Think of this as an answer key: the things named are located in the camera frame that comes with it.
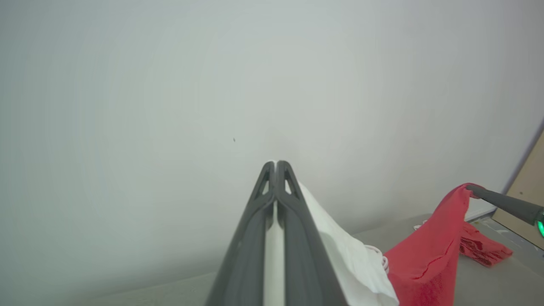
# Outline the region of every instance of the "wooden panel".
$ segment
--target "wooden panel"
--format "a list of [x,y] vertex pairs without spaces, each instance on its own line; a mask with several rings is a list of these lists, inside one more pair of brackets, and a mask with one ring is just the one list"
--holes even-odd
[[[544,132],[540,135],[507,195],[544,206]],[[501,209],[497,209],[493,219],[544,249],[544,238],[536,227]]]

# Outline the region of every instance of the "red fabric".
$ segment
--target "red fabric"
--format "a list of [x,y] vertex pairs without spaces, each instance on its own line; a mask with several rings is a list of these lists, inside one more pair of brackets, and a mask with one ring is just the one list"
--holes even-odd
[[491,267],[512,256],[511,249],[487,238],[474,226],[466,222],[463,224],[459,252],[486,267]]
[[[482,260],[479,262],[498,262],[497,258],[491,260],[483,255],[491,240],[478,231],[463,230],[469,199],[476,198],[466,190],[467,185],[450,191],[427,222],[385,253],[390,267],[388,277],[401,306],[453,305],[461,236],[465,238],[464,254],[474,255]],[[504,250],[495,247],[491,248],[493,252]]]

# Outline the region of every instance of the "green light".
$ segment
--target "green light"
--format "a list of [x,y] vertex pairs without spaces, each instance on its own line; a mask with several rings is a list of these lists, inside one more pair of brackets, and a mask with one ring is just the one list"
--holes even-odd
[[542,221],[538,221],[538,225],[539,225],[540,235],[544,237],[544,224],[542,224]]

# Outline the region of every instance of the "wall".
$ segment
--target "wall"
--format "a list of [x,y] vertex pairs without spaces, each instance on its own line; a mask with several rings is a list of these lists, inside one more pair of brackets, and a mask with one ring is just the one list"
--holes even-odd
[[1,304],[212,270],[271,158],[349,232],[501,191],[544,115],[542,8],[2,2]]

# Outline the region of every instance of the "white fabric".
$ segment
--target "white fabric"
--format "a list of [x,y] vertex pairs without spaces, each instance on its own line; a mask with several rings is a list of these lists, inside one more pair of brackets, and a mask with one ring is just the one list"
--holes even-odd
[[380,250],[351,237],[299,181],[306,204],[350,306],[399,304],[387,278],[388,262]]

